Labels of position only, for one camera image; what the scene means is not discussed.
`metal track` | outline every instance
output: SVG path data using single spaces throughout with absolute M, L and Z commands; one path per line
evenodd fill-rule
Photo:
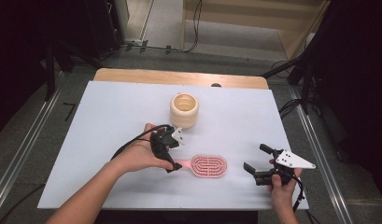
M 290 86 L 290 94 L 293 99 L 301 99 L 301 96 L 297 90 Z M 333 208 L 335 209 L 336 215 L 338 216 L 340 223 L 353 223 L 351 215 L 347 210 L 346 202 L 342 196 L 342 192 L 333 177 L 330 165 L 325 158 L 324 152 L 322 150 L 321 144 L 319 143 L 316 132 L 313 128 L 312 122 L 307 116 L 302 108 L 297 106 L 299 117 L 304 125 L 304 130 L 306 132 L 307 138 L 309 140 L 310 146 L 312 147 L 313 153 L 316 157 L 317 164 L 321 170 L 322 179 L 324 180 L 325 186 L 327 187 L 328 193 L 331 197 Z
M 64 73 L 61 72 L 58 76 L 56 92 L 53 93 L 51 99 L 45 102 L 42 105 L 41 110 L 39 111 L 36 119 L 34 120 L 30 130 L 25 135 L 24 140 L 22 141 L 18 151 L 12 159 L 12 162 L 8 166 L 4 175 L 0 180 L 0 209 L 2 204 L 5 201 L 5 198 L 9 194 L 10 189 L 12 188 L 19 172 L 21 171 L 22 166 L 27 160 L 28 155 L 30 154 L 35 140 L 39 136 L 43 126 L 45 125 L 46 120 L 49 117 L 49 114 L 56 104 L 57 98 L 59 97 L 61 91 L 61 84 L 64 82 Z

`person's left hand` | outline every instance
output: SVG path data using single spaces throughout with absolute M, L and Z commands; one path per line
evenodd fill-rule
M 144 132 L 155 126 L 156 125 L 147 123 Z M 164 161 L 155 157 L 150 148 L 150 135 L 151 133 L 145 134 L 141 137 L 143 140 L 136 140 L 111 161 L 112 164 L 115 164 L 120 175 L 148 167 L 160 167 L 166 170 L 174 169 L 169 161 Z

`table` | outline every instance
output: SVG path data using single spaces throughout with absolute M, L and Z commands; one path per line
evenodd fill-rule
M 212 83 L 224 88 L 209 87 Z M 260 143 L 290 149 L 264 78 L 126 69 L 100 69 L 89 83 L 38 208 L 59 207 L 146 122 L 168 123 L 168 103 L 178 92 L 191 92 L 200 111 L 197 123 L 183 131 L 186 145 L 171 149 L 171 156 L 220 155 L 228 162 L 226 174 L 197 178 L 186 169 L 167 174 L 159 168 L 129 173 L 114 186 L 103 209 L 271 209 L 270 192 L 243 170 L 243 162 L 261 171 L 272 168 L 271 156 L 258 150 Z M 299 209 L 306 208 L 304 200 Z
M 198 3 L 184 0 L 182 48 L 185 20 L 193 20 Z M 329 4 L 326 0 L 204 0 L 200 21 L 275 29 L 291 60 L 316 32 Z

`hand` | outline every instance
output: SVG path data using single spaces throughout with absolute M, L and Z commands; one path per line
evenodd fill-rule
M 295 168 L 294 173 L 296 176 L 300 176 L 302 169 Z M 292 194 L 295 190 L 296 180 L 292 179 L 288 185 L 281 186 L 280 175 L 272 175 L 273 186 L 268 186 L 268 189 L 272 192 L 272 204 L 273 209 L 280 213 L 283 211 L 292 211 Z
M 147 123 L 144 132 L 156 127 L 156 125 Z M 173 165 L 169 161 L 160 160 L 155 157 L 150 148 L 150 135 L 147 133 L 141 137 L 143 140 L 136 140 L 125 148 L 115 159 L 110 161 L 119 175 L 127 172 L 134 172 L 148 167 L 160 167 L 166 170 L 173 170 Z

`pink brush head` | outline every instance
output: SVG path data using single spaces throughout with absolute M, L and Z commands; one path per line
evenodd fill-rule
M 191 161 L 177 161 L 190 168 L 193 173 L 204 178 L 219 178 L 225 174 L 227 163 L 221 156 L 196 155 Z

